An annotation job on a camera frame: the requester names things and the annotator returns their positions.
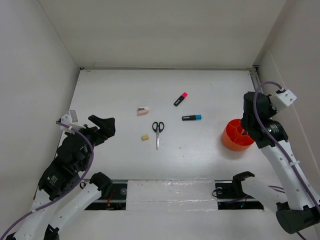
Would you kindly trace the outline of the pink white stapler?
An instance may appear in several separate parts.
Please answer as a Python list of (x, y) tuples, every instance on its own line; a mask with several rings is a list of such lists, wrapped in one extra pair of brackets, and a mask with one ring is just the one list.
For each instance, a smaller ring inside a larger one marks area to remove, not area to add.
[(144, 116), (150, 112), (150, 108), (148, 106), (142, 106), (137, 108), (137, 116)]

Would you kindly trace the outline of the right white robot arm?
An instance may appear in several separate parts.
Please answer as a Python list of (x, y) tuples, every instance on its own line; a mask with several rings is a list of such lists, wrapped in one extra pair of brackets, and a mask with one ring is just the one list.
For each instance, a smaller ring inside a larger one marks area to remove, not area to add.
[(249, 171), (234, 175), (231, 184), (235, 196), (251, 196), (272, 210), (288, 234), (320, 222), (320, 195), (310, 185), (296, 160), (284, 127), (272, 119), (296, 99), (290, 90), (278, 90), (274, 96), (249, 91), (243, 96), (240, 125), (270, 162), (284, 194), (274, 192)]

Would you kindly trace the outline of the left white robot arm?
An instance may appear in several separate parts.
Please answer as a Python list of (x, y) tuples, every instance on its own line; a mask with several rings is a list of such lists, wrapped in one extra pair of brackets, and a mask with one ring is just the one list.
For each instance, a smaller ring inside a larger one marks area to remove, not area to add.
[(59, 209), (62, 199), (80, 185), (89, 172), (94, 147), (116, 133), (115, 118), (91, 115), (88, 119), (94, 127), (78, 124), (78, 119), (70, 114), (56, 122), (66, 138), (38, 182), (31, 210), (4, 232), (2, 240), (57, 240), (64, 228), (91, 203), (111, 194), (113, 181), (98, 172), (92, 175), (80, 193)]

